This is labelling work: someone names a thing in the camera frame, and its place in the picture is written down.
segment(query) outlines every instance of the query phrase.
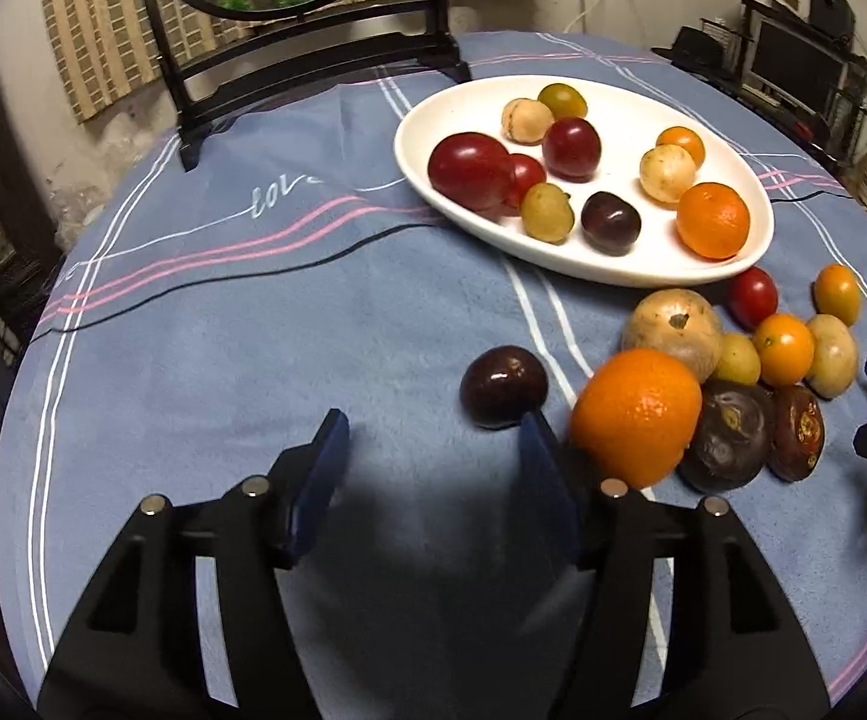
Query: mirror stand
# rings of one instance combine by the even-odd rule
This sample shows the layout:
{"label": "mirror stand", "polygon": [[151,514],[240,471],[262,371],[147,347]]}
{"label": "mirror stand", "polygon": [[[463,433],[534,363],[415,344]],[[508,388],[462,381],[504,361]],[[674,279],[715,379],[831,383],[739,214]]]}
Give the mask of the mirror stand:
{"label": "mirror stand", "polygon": [[[184,1],[223,18],[238,20],[268,18],[266,14],[227,11],[200,0]],[[441,71],[457,83],[470,80],[470,67],[461,58],[459,46],[454,36],[449,33],[446,18],[449,12],[448,0],[379,2],[313,18],[307,18],[305,15],[312,9],[329,4],[330,1],[336,0],[313,0],[299,6],[285,8],[281,15],[292,16],[293,23],[239,41],[233,46],[216,50],[180,67],[171,52],[157,0],[143,0],[157,42],[158,64],[163,81],[177,109],[177,129],[181,139],[180,158],[185,170],[193,170],[199,164],[200,149],[214,130],[214,122],[287,89],[341,74],[406,61],[414,61],[420,66]],[[404,35],[400,32],[387,32],[303,53],[227,81],[214,93],[201,100],[194,100],[187,90],[187,79],[261,47],[344,23],[421,11],[425,13],[427,22],[425,31],[421,34]]]}

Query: computer monitor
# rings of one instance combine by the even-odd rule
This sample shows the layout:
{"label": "computer monitor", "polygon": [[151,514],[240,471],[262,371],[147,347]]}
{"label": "computer monitor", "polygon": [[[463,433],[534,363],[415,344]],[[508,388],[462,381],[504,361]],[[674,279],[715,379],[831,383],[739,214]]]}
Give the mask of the computer monitor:
{"label": "computer monitor", "polygon": [[833,96],[846,80],[847,64],[809,38],[763,16],[754,20],[753,33],[744,83],[761,84],[771,97],[827,117]]}

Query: monitor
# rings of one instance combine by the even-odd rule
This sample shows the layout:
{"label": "monitor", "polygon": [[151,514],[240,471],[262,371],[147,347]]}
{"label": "monitor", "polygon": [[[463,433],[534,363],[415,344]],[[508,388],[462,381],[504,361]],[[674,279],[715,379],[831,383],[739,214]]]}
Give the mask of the monitor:
{"label": "monitor", "polygon": [[826,117],[846,64],[813,42],[763,19],[750,73],[781,97]]}

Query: screw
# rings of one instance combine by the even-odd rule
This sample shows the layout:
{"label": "screw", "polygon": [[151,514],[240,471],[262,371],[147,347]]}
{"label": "screw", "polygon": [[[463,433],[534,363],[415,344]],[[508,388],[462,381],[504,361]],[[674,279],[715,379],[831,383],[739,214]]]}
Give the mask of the screw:
{"label": "screw", "polygon": [[603,493],[608,498],[623,498],[630,488],[622,479],[604,479],[600,482],[600,493]]}
{"label": "screw", "polygon": [[244,495],[256,498],[257,495],[264,495],[267,490],[270,490],[270,483],[265,476],[251,476],[243,480],[240,490],[243,490]]}
{"label": "screw", "polygon": [[153,514],[159,514],[165,508],[166,498],[158,493],[147,495],[146,498],[139,502],[139,510],[146,514],[147,517],[151,517]]}
{"label": "screw", "polygon": [[703,508],[706,509],[709,514],[713,514],[714,517],[723,517],[724,514],[729,512],[730,504],[722,498],[713,495],[710,498],[703,499]]}

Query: blue tablecloth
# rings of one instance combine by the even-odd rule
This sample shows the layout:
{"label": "blue tablecloth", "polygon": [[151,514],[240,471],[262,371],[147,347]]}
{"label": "blue tablecloth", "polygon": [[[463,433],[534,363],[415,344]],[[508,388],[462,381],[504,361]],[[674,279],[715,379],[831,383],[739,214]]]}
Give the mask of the blue tablecloth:
{"label": "blue tablecloth", "polygon": [[[609,40],[507,32],[461,45],[476,77],[602,81],[728,138],[778,201],[763,266],[782,310],[811,316],[822,266],[852,266],[867,354],[867,214],[776,130]],[[78,331],[33,344],[0,442],[0,600],[31,695],[144,494],[216,497],[338,407],[353,424],[348,477],[312,554],[281,576],[324,716],[545,716],[588,578],[542,542],[516,433],[470,426],[457,385],[491,346],[536,349],[552,374],[545,411],[562,430],[643,294],[538,271],[425,206],[397,169],[393,135],[450,83],[381,70],[243,116],[206,141],[190,173],[168,137],[81,237],[38,329]],[[827,449],[811,479],[790,487],[763,473],[728,497],[836,699],[867,666],[867,461],[850,444],[867,421],[867,382],[823,410]],[[697,500],[675,476],[655,491]],[[205,562],[205,661],[214,695],[231,700],[210,571]],[[665,657],[663,562],[656,597],[641,698],[656,693]]]}

